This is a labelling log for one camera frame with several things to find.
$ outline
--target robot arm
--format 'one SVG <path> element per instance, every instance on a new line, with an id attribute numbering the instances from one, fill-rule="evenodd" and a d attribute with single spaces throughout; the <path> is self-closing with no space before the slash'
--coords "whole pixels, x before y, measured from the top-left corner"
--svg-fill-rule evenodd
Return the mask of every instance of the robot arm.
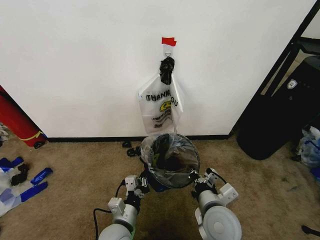
<path id="1" fill-rule="evenodd" d="M 237 199 L 237 191 L 213 168 L 208 168 L 204 177 L 193 170 L 189 178 L 194 181 L 192 196 L 199 207 L 195 210 L 200 235 L 203 240 L 240 240 L 241 225 L 237 216 L 226 205 Z M 225 184 L 217 191 L 215 183 L 221 179 Z M 144 177 L 130 175 L 125 178 L 126 200 L 113 197 L 108 207 L 113 215 L 113 224 L 105 228 L 99 240 L 131 240 L 135 233 L 140 201 L 149 192 Z"/>
<path id="2" fill-rule="evenodd" d="M 194 180 L 192 196 L 199 207 L 195 210 L 200 235 L 203 240 L 240 240 L 242 229 L 237 216 L 226 205 L 236 200 L 237 191 L 213 168 L 208 168 L 204 177 L 196 171 L 189 176 Z M 225 184 L 217 191 L 215 183 L 221 179 Z"/>
<path id="3" fill-rule="evenodd" d="M 108 207 L 113 215 L 113 224 L 106 227 L 99 235 L 99 240 L 131 240 L 135 234 L 140 201 L 149 192 L 144 177 L 130 175 L 125 178 L 126 199 L 112 197 Z"/>

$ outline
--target red object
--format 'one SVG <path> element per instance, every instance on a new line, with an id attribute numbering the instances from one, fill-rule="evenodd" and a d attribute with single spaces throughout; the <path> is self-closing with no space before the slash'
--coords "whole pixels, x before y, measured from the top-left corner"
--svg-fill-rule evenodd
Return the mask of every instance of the red object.
<path id="1" fill-rule="evenodd" d="M 46 142 L 46 138 L 40 129 L 19 109 L 1 86 L 0 122 L 30 147 L 37 149 Z"/>
<path id="2" fill-rule="evenodd" d="M 162 44 L 167 44 L 170 45 L 172 47 L 175 47 L 177 44 L 177 41 L 175 41 L 174 37 L 163 37 L 162 38 Z"/>

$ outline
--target black baseboard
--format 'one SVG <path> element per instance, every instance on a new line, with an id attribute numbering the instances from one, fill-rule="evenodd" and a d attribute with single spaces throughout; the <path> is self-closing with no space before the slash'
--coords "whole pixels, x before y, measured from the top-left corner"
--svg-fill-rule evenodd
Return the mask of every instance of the black baseboard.
<path id="1" fill-rule="evenodd" d="M 190 140 L 224 140 L 229 135 L 191 135 Z M 145 136 L 113 136 L 113 137 L 48 137 L 50 143 L 89 143 L 89 142 L 141 142 Z"/>

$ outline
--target carpet floor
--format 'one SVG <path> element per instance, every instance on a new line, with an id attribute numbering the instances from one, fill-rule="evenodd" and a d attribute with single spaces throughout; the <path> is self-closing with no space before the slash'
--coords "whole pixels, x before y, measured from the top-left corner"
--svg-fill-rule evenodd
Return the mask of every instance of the carpet floor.
<path id="1" fill-rule="evenodd" d="M 242 226 L 243 240 L 316 240 L 301 225 L 320 229 L 319 186 L 309 169 L 291 160 L 288 143 L 272 157 L 248 157 L 235 137 L 196 140 L 200 173 L 217 170 L 239 193 L 228 207 Z M 121 180 L 139 175 L 143 165 L 128 157 L 121 142 L 48 143 L 39 149 L 11 137 L 0 158 L 21 156 L 31 179 L 45 167 L 53 169 L 48 188 L 0 217 L 2 240 L 94 240 L 94 208 L 107 208 Z M 194 216 L 193 186 L 151 191 L 141 201 L 135 240 L 201 240 Z M 125 187 L 120 196 L 125 195 Z M 99 231 L 112 223 L 111 214 L 97 214 Z"/>

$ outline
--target white plastic bag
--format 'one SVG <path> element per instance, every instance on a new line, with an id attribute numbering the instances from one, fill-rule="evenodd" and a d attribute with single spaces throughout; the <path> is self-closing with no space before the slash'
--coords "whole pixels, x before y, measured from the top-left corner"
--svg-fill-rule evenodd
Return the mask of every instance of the white plastic bag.
<path id="1" fill-rule="evenodd" d="M 302 130 L 304 135 L 301 138 L 298 154 L 301 155 L 301 162 L 309 167 L 320 166 L 320 131 L 311 126 L 309 131 Z"/>
<path id="2" fill-rule="evenodd" d="M 183 113 L 183 102 L 173 73 L 161 63 L 160 73 L 148 81 L 138 92 L 138 101 L 145 131 L 148 135 L 177 132 L 177 124 Z"/>

